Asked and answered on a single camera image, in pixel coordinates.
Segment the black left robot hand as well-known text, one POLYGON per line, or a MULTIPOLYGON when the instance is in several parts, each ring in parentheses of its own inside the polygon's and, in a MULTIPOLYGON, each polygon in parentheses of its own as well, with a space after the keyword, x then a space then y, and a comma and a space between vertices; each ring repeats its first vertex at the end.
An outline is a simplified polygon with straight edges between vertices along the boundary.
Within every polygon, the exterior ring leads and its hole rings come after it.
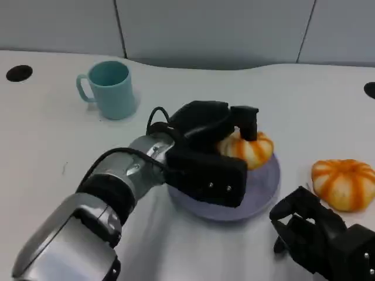
POLYGON ((245 140, 256 140, 258 112, 258 108, 246 105, 192 101, 170 117, 169 125, 184 137, 190 148, 209 153, 236 128, 245 140))

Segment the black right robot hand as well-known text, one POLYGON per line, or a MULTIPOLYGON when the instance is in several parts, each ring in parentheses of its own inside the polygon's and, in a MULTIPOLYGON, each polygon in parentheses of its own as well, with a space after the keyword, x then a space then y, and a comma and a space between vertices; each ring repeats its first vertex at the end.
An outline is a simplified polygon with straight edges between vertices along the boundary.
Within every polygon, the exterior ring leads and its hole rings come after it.
POLYGON ((310 273, 333 279, 330 248, 347 230, 341 216, 300 186, 273 206, 269 218, 278 234, 273 248, 276 257, 289 255, 310 273))

